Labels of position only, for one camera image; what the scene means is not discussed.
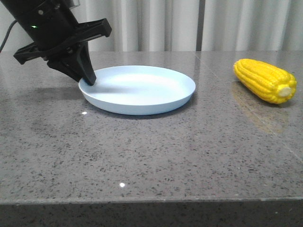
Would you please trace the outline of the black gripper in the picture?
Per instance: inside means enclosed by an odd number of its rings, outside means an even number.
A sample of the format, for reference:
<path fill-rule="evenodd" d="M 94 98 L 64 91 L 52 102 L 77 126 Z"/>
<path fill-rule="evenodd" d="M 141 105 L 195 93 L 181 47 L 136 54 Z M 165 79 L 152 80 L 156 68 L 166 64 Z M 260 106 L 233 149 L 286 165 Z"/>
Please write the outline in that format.
<path fill-rule="evenodd" d="M 87 42 L 110 36 L 107 19 L 79 23 L 64 0 L 3 0 L 2 4 L 33 40 L 14 54 L 20 64 L 39 57 L 62 58 L 49 60 L 47 66 L 77 82 L 95 84 Z"/>

